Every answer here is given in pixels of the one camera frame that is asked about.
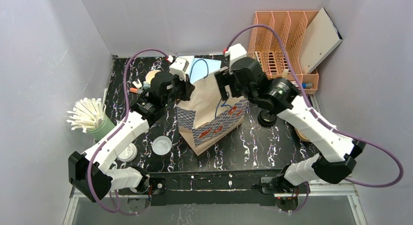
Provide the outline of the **stack of white paper cups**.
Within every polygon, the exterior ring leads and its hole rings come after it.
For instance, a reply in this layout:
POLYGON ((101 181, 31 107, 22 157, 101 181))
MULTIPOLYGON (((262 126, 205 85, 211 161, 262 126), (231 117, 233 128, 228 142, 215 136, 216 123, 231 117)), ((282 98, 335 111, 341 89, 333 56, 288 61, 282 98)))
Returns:
POLYGON ((158 72, 162 72, 162 71, 161 71, 161 70, 152 70, 152 71, 149 71, 149 72, 146 74, 146 76, 145 76, 146 82, 147 82, 148 84, 151 84, 151 81, 153 80, 153 78, 155 77, 155 75, 156 75, 158 72))

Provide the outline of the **blue checkered paper bag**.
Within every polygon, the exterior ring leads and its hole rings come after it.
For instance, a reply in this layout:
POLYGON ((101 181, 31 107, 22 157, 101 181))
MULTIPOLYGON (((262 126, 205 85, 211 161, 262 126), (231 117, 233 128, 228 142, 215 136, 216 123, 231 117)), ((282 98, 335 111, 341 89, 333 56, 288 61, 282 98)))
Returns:
POLYGON ((176 117, 180 135, 200 155, 241 125, 248 100, 229 96, 222 101, 214 73, 193 85, 190 101, 177 104, 176 117))

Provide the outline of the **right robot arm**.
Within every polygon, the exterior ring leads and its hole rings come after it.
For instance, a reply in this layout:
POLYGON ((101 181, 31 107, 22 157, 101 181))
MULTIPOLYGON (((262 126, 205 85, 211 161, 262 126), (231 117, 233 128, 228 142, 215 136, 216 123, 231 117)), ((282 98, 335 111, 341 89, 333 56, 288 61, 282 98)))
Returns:
POLYGON ((288 79, 267 78, 259 62, 250 57, 240 58, 231 68, 224 67, 214 75, 224 100, 228 99, 225 88, 229 86, 233 96, 243 96, 269 115, 287 121, 320 151, 312 158, 284 167, 270 183, 262 183, 262 187, 289 191, 316 179, 337 184, 352 173, 356 165, 355 158, 362 153, 366 144, 327 127, 325 119, 316 110, 307 107, 306 97, 288 79))

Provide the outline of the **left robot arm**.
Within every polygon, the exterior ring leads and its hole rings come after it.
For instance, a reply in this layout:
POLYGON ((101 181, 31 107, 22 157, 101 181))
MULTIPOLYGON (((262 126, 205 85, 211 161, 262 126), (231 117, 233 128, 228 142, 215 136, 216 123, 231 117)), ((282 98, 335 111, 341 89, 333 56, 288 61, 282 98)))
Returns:
POLYGON ((94 146, 69 156, 69 183, 94 203, 111 191, 147 184, 144 170, 110 167, 132 141, 165 115, 169 104, 176 100, 189 101, 194 89, 187 73, 156 73, 150 87, 131 105, 124 120, 94 146))

